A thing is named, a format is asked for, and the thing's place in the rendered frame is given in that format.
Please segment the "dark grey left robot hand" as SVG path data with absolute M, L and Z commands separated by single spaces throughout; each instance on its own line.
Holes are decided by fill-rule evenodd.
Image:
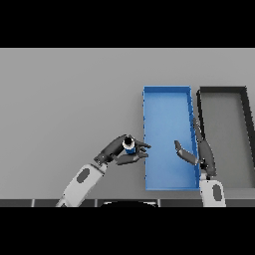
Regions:
M 123 141 L 126 137 L 131 137 L 135 142 L 135 153 L 127 154 Z M 111 141 L 95 158 L 94 161 L 98 165 L 104 163 L 110 163 L 113 160 L 117 165 L 124 165 L 139 161 L 141 158 L 148 157 L 146 150 L 150 148 L 150 145 L 142 141 L 137 140 L 134 136 L 123 134 Z

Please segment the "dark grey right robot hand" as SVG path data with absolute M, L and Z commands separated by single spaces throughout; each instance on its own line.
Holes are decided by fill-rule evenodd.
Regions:
M 192 165 L 199 165 L 205 171 L 205 179 L 210 180 L 217 175 L 213 151 L 209 142 L 202 136 L 201 128 L 196 119 L 193 119 L 193 127 L 198 147 L 198 156 L 184 149 L 178 140 L 174 142 L 176 154 Z

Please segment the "dark grey bin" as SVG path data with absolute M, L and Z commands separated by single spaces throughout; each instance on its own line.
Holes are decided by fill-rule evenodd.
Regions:
M 247 88 L 200 87 L 198 118 L 225 188 L 255 188 L 255 129 Z

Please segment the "blue bin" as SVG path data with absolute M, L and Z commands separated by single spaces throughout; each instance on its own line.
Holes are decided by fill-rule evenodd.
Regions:
M 143 141 L 150 145 L 145 159 L 145 189 L 198 190 L 199 167 L 181 159 L 175 150 L 178 140 L 197 155 L 193 128 L 190 86 L 144 86 Z

